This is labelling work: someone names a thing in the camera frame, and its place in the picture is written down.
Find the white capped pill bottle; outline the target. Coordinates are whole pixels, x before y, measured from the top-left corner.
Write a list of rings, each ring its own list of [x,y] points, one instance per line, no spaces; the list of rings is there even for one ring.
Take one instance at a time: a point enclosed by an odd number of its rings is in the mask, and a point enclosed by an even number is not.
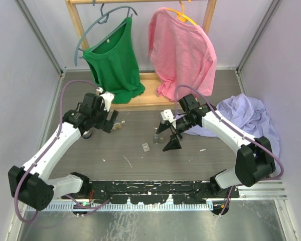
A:
[[[83,139],[89,139],[92,137],[92,131],[87,131],[82,135]]]

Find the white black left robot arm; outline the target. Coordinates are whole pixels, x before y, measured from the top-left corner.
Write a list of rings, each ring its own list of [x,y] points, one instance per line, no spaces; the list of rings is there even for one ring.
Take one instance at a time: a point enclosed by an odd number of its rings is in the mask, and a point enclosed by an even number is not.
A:
[[[75,110],[67,111],[61,124],[41,149],[22,167],[12,166],[8,172],[12,197],[34,208],[45,209],[53,199],[74,194],[79,199],[89,196],[91,183],[78,172],[50,179],[50,174],[66,151],[92,128],[110,133],[118,111],[107,119],[115,95],[87,93]]]

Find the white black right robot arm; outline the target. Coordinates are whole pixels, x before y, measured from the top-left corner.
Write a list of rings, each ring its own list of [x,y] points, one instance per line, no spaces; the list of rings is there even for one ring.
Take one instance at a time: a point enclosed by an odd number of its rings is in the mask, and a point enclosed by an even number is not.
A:
[[[163,151],[181,149],[182,133],[195,127],[213,132],[236,155],[235,167],[223,170],[210,178],[210,192],[220,198],[232,186],[251,187],[276,171],[275,155],[266,137],[256,138],[225,119],[210,104],[200,104],[192,94],[179,101],[184,115],[176,118],[170,109],[161,111],[157,134],[169,129],[172,134]]]

